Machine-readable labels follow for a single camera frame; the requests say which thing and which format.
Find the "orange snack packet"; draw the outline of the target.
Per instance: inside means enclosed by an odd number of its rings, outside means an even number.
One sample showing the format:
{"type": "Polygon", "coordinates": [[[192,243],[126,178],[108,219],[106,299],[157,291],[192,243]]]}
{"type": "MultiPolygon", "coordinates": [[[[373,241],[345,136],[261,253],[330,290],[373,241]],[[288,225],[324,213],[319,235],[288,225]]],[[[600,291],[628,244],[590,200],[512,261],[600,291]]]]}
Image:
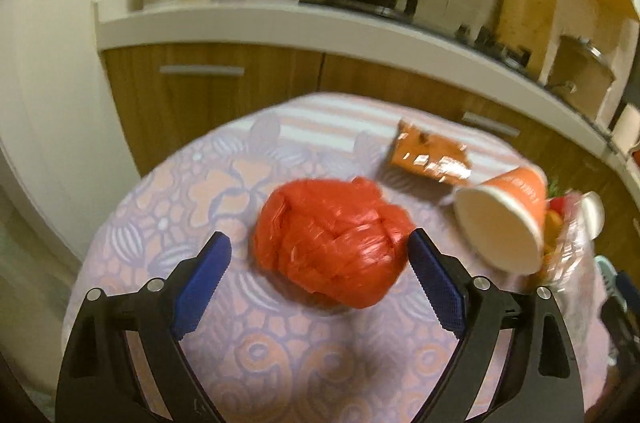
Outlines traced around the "orange snack packet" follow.
{"type": "Polygon", "coordinates": [[[398,122],[390,165],[449,186],[465,186],[472,174],[465,144],[404,120],[398,122]]]}

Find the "red white paper cup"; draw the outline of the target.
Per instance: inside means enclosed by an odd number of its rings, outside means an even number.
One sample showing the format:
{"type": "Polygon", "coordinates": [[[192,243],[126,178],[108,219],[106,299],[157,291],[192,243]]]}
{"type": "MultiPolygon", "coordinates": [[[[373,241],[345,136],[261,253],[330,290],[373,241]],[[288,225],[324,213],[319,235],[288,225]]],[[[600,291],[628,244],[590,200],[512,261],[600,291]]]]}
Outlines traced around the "red white paper cup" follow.
{"type": "MultiPolygon", "coordinates": [[[[564,197],[555,197],[548,201],[548,208],[564,217],[566,206],[564,197]]],[[[604,206],[597,192],[589,191],[582,195],[579,201],[580,210],[584,215],[586,229],[591,240],[596,240],[602,232],[605,214],[604,206]]]]}

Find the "wooden cutting board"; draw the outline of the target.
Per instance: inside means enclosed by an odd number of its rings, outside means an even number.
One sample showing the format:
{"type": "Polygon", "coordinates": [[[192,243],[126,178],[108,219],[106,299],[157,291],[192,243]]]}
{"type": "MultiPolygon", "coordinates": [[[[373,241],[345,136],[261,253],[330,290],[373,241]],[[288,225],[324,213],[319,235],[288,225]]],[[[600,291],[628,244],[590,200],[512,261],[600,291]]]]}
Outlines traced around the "wooden cutting board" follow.
{"type": "Polygon", "coordinates": [[[557,0],[502,0],[496,25],[498,41],[511,50],[529,52],[528,76],[540,78],[550,42],[557,0]]]}

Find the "red plastic bag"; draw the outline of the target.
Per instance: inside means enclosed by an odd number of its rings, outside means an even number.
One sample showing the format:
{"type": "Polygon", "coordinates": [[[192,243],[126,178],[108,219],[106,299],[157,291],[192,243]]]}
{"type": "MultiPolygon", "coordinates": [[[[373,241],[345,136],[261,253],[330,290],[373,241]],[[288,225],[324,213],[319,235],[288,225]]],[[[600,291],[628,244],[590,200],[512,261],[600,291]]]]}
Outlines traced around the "red plastic bag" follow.
{"type": "Polygon", "coordinates": [[[404,271],[414,228],[369,178],[294,180],[262,207],[254,260],[309,294],[363,309],[378,304],[404,271]]]}

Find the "white refrigerator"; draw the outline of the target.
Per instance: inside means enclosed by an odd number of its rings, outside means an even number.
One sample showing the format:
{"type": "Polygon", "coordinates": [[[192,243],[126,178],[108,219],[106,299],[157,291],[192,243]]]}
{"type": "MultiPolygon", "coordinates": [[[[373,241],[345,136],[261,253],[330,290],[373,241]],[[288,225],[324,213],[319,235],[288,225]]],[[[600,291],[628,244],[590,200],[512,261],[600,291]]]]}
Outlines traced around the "white refrigerator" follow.
{"type": "Polygon", "coordinates": [[[96,47],[99,1],[1,0],[9,194],[44,240],[77,258],[139,178],[96,47]]]}

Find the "light blue plastic basket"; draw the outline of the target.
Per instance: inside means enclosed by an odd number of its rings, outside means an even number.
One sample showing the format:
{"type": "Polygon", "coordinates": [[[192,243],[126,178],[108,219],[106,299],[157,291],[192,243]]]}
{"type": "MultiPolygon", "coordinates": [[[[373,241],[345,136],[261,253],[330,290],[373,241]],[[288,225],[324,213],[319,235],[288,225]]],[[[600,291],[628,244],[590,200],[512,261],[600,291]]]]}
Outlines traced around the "light blue plastic basket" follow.
{"type": "Polygon", "coordinates": [[[594,258],[594,261],[596,262],[602,276],[606,295],[616,299],[616,301],[620,303],[620,306],[622,306],[623,311],[626,311],[627,303],[624,300],[622,293],[620,293],[616,287],[617,271],[615,267],[604,255],[597,255],[594,258]]]}

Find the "brown rice cooker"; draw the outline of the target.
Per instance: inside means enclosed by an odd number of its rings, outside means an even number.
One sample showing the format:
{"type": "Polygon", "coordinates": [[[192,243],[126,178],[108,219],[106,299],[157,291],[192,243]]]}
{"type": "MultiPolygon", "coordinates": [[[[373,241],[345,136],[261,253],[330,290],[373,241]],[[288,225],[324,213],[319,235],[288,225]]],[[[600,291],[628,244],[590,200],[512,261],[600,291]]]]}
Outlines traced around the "brown rice cooker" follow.
{"type": "Polygon", "coordinates": [[[560,36],[546,83],[549,92],[594,121],[615,80],[608,60],[591,41],[560,36]]]}

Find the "orange white paper cup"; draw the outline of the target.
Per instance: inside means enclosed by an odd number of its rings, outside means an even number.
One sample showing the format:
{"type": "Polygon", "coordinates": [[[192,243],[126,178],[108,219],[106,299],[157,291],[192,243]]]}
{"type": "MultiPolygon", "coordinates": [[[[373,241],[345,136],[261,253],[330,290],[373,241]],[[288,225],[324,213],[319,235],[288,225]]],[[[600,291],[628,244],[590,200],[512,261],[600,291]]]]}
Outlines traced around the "orange white paper cup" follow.
{"type": "Polygon", "coordinates": [[[473,249],[491,266],[513,275],[542,264],[548,180],[529,164],[454,193],[454,213],[473,249]]]}

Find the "black gas stove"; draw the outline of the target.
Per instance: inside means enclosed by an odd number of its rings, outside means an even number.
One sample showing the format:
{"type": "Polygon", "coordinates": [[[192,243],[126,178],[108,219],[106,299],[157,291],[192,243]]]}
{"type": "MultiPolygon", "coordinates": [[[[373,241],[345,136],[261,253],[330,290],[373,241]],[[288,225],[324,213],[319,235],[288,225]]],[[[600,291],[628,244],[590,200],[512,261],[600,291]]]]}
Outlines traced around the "black gas stove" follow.
{"type": "Polygon", "coordinates": [[[366,15],[379,20],[396,22],[403,27],[431,33],[439,38],[455,42],[469,50],[495,60],[521,76],[532,80],[529,62],[532,51],[522,45],[510,46],[500,40],[488,26],[473,29],[467,22],[446,26],[442,20],[416,16],[419,0],[299,0],[301,6],[327,7],[341,12],[366,15]]]}

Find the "clear printed plastic wrapper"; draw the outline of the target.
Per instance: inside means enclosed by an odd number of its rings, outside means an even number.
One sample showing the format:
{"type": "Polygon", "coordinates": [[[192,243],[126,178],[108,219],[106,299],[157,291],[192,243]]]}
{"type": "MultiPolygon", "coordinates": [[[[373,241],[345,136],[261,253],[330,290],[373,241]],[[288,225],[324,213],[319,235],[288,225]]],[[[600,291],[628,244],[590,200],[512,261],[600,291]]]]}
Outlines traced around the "clear printed plastic wrapper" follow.
{"type": "Polygon", "coordinates": [[[525,279],[526,291],[544,285],[554,293],[570,295],[593,286],[592,243],[580,202],[582,194],[575,190],[547,202],[542,265],[525,279]]]}

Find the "white electric kettle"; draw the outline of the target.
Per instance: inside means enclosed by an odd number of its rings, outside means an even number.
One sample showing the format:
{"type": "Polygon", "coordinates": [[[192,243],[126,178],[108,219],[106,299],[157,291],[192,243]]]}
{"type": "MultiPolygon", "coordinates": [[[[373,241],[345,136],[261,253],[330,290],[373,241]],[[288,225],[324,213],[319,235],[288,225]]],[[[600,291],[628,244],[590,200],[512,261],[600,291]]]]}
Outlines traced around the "white electric kettle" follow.
{"type": "Polygon", "coordinates": [[[612,131],[612,143],[622,154],[628,156],[638,146],[640,134],[640,111],[627,104],[612,131]]]}

